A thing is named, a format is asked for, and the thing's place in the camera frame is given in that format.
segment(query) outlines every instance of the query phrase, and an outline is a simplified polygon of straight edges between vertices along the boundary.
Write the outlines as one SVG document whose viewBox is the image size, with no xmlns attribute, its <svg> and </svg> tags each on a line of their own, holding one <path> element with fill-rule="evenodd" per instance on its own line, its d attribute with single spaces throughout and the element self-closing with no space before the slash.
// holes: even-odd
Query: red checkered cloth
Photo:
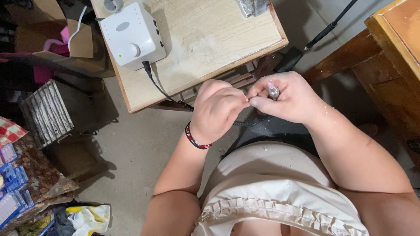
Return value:
<svg viewBox="0 0 420 236">
<path fill-rule="evenodd" d="M 0 148 L 8 143 L 14 143 L 25 136 L 28 131 L 16 123 L 0 116 Z"/>
</svg>

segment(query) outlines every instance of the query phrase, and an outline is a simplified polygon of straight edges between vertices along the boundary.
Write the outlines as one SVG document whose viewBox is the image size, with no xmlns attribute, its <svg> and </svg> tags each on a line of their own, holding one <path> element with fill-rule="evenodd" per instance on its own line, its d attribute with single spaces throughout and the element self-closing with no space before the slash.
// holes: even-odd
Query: black bracelet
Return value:
<svg viewBox="0 0 420 236">
<path fill-rule="evenodd" d="M 205 150 L 205 149 L 211 147 L 213 144 L 201 145 L 197 141 L 194 140 L 194 138 L 191 136 L 191 132 L 189 130 L 190 123 L 191 123 L 191 121 L 185 127 L 185 135 L 188 138 L 188 140 L 192 143 L 192 145 L 194 145 L 194 147 L 199 148 L 199 149 L 202 149 L 202 150 Z"/>
</svg>

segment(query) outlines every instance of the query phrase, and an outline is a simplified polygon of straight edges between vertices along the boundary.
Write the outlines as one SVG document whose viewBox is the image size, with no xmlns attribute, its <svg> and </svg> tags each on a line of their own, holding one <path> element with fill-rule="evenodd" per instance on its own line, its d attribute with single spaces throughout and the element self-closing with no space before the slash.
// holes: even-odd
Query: concrete floor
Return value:
<svg viewBox="0 0 420 236">
<path fill-rule="evenodd" d="M 304 56 L 296 70 L 304 72 L 329 55 L 364 29 L 364 19 L 391 1 L 359 1 L 333 34 Z M 302 49 L 349 1 L 272 2 L 289 38 L 289 45 Z M 82 183 L 76 199 L 111 205 L 112 222 L 106 235 L 138 235 L 145 220 L 153 186 L 192 114 L 154 109 L 129 114 L 116 78 L 105 79 L 105 84 L 120 122 L 103 127 L 95 138 L 100 146 L 100 156 L 108 163 L 110 170 Z M 328 78 L 315 85 L 314 89 L 355 124 L 362 124 L 377 116 L 375 105 L 351 72 Z M 246 113 L 241 114 L 241 118 L 246 116 Z M 219 156 L 238 136 L 239 128 L 233 127 L 210 148 L 202 186 L 219 162 Z M 411 171 L 412 163 L 407 153 L 400 144 L 395 144 L 391 132 L 386 129 L 378 136 L 378 141 L 402 164 L 413 186 L 420 187 L 419 175 Z"/>
</svg>

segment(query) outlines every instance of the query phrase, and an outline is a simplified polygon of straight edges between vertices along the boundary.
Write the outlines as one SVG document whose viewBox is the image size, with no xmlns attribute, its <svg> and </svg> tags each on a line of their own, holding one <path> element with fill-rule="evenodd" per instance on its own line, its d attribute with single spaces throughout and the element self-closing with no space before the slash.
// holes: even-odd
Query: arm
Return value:
<svg viewBox="0 0 420 236">
<path fill-rule="evenodd" d="M 269 81 L 281 91 L 277 101 L 267 98 Z M 328 173 L 371 234 L 415 232 L 420 204 L 404 170 L 383 147 L 323 102 L 299 74 L 262 78 L 247 97 L 260 111 L 308 128 Z"/>
<path fill-rule="evenodd" d="M 221 138 L 238 114 L 249 106 L 241 90 L 224 81 L 209 80 L 195 101 L 190 131 L 200 144 Z M 160 174 L 147 208 L 141 236 L 191 234 L 201 209 L 196 196 L 208 150 L 196 148 L 183 132 Z"/>
</svg>

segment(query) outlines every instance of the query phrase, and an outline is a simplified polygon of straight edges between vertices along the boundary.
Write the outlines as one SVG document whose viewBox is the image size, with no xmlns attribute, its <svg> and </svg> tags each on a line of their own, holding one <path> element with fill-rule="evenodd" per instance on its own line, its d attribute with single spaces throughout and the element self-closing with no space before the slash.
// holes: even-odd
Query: ruffled trim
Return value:
<svg viewBox="0 0 420 236">
<path fill-rule="evenodd" d="M 208 205 L 204 208 L 200 217 L 195 221 L 195 225 L 197 226 L 200 222 L 212 221 L 231 214 L 251 214 L 272 220 L 282 220 L 330 235 L 369 235 L 346 225 L 337 218 L 329 217 L 319 212 L 277 201 L 256 200 L 253 198 L 222 200 L 210 206 Z"/>
</svg>

